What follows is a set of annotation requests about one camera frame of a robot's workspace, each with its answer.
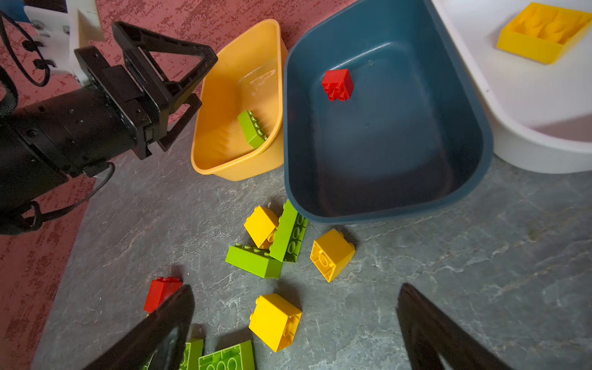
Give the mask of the yellow lego brick underside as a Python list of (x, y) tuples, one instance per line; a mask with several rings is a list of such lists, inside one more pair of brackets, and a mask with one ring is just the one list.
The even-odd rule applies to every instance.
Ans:
[(355, 246), (342, 232), (331, 229), (313, 242), (310, 259), (324, 279), (332, 282), (353, 259), (355, 252)]

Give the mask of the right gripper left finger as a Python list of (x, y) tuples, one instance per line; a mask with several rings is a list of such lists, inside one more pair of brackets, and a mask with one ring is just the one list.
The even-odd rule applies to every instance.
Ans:
[(194, 309), (192, 288), (184, 285), (86, 368), (180, 368)]

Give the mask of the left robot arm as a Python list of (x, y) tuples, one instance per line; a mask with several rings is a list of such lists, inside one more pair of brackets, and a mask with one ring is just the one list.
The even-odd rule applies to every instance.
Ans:
[(113, 35), (124, 62), (112, 66), (95, 46), (74, 56), (89, 85), (19, 107), (18, 90), (1, 74), (1, 233), (20, 235), (63, 217), (44, 213), (38, 198), (74, 177), (112, 176), (113, 159), (132, 151), (140, 159), (157, 143), (169, 150), (201, 107), (195, 89), (217, 55), (129, 23)]

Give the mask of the yellow lego cube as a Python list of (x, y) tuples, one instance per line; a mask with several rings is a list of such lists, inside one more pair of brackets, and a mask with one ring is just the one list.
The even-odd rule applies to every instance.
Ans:
[(256, 207), (244, 226), (257, 248), (269, 250), (279, 226), (279, 219), (270, 209)]

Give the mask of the yellow lego brick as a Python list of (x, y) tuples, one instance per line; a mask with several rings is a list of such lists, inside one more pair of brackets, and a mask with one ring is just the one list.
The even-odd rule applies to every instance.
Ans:
[(294, 342), (302, 311), (279, 294), (267, 294), (256, 299), (248, 328), (273, 352), (279, 352)]
[(550, 65), (583, 40), (590, 28), (590, 12), (532, 2), (501, 30), (496, 47)]

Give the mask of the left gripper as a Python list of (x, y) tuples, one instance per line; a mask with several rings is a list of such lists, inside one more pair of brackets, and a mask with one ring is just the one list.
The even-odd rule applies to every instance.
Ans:
[(202, 102), (193, 93), (218, 61), (207, 45), (175, 39), (129, 23), (112, 24), (125, 66), (111, 66), (95, 46), (75, 51), (90, 85), (16, 108), (12, 80), (1, 77), (1, 183), (60, 185), (92, 177), (128, 150), (147, 157), (155, 138), (155, 105), (187, 109), (158, 140), (167, 152)]

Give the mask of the green long lego brick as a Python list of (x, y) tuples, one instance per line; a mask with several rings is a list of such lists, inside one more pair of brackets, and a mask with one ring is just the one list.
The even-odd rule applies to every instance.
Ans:
[(262, 249), (248, 245), (231, 245), (225, 261), (259, 278), (280, 278), (283, 263)]

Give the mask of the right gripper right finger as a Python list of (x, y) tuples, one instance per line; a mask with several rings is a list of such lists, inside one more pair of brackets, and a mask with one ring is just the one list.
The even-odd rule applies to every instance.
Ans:
[(413, 285), (399, 291), (396, 313), (413, 369), (508, 369)]

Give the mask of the small red lego brick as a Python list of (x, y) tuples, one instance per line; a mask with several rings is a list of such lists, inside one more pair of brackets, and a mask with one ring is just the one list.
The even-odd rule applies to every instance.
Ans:
[(355, 88), (348, 69), (327, 71), (322, 80), (322, 87), (330, 101), (349, 100)]

